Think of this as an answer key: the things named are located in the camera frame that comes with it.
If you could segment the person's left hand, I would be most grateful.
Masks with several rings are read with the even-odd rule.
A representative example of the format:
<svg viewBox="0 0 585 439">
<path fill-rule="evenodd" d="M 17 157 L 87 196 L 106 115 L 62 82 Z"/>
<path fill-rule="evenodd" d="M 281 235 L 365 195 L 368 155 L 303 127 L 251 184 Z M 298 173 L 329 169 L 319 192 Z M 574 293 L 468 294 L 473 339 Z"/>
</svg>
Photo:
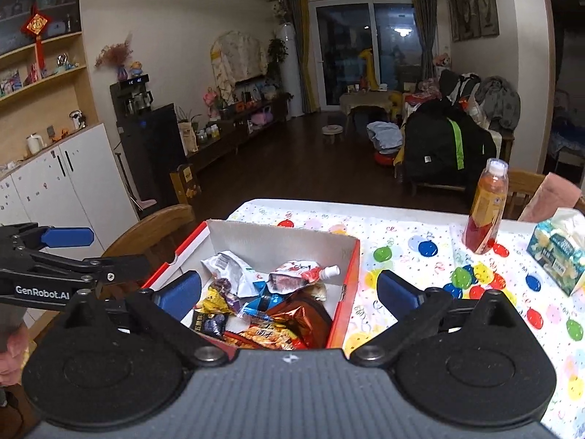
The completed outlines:
<svg viewBox="0 0 585 439">
<path fill-rule="evenodd" d="M 6 350 L 0 354 L 1 386 L 14 386 L 22 376 L 25 353 L 29 347 L 29 330 L 22 323 L 6 341 Z"/>
</svg>

